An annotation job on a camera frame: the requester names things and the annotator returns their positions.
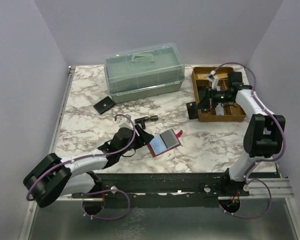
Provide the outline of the black card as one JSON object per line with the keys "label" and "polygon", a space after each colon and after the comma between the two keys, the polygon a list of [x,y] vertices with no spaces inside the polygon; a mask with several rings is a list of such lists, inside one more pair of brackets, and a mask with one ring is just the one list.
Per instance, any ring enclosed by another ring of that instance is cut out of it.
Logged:
{"label": "black card", "polygon": [[188,118],[190,120],[195,120],[199,118],[199,114],[198,114],[198,109],[197,109],[197,104],[195,101],[193,102],[188,102],[186,104],[186,108],[187,108],[187,113],[188,113]]}

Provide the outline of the light blue card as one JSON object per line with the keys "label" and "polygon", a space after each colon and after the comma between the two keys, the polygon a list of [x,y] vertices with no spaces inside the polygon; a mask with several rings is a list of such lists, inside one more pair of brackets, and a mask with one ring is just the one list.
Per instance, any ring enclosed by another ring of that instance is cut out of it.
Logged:
{"label": "light blue card", "polygon": [[154,155],[159,155],[168,149],[160,135],[155,135],[149,143],[149,146],[151,147]]}

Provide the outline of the grey credit card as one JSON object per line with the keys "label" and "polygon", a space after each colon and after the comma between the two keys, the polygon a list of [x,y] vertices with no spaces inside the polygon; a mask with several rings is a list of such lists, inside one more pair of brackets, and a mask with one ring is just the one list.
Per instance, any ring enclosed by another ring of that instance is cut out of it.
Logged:
{"label": "grey credit card", "polygon": [[166,130],[161,133],[160,136],[168,149],[172,149],[180,145],[180,142],[172,129]]}

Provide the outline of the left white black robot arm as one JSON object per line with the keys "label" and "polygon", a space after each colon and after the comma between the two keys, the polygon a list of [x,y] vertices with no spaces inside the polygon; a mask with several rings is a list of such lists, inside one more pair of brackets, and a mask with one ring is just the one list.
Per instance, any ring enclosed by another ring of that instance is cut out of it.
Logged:
{"label": "left white black robot arm", "polygon": [[35,201],[41,208],[47,207],[66,194],[70,179],[93,170],[109,168],[119,162],[126,152],[146,146],[153,138],[139,125],[135,125],[134,129],[121,127],[111,140],[92,153],[65,158],[50,153],[23,179],[23,185],[28,190],[26,199]]}

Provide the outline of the red card holder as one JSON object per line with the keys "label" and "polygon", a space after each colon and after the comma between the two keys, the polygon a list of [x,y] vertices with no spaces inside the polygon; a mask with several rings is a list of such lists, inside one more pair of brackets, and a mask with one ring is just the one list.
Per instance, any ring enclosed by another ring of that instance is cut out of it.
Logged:
{"label": "red card holder", "polygon": [[173,129],[168,129],[160,134],[155,135],[147,145],[151,155],[153,157],[157,157],[179,147],[181,145],[179,138],[182,136],[182,134],[182,130],[180,130],[178,133],[175,133]]}

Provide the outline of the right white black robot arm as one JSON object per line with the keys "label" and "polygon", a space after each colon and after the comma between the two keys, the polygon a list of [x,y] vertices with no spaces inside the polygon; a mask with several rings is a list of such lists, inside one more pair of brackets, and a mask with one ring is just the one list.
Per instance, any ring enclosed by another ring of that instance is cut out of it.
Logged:
{"label": "right white black robot arm", "polygon": [[206,77],[211,86],[203,89],[202,98],[196,105],[197,110],[209,112],[218,105],[236,103],[249,118],[243,138],[244,152],[228,169],[228,179],[220,183],[220,191],[226,196],[237,192],[237,182],[244,182],[258,163],[276,161],[286,148],[285,117],[270,111],[260,101],[253,86],[243,83],[241,76],[232,77],[237,74],[232,72],[228,76],[226,90],[218,90],[219,78],[212,70]]}

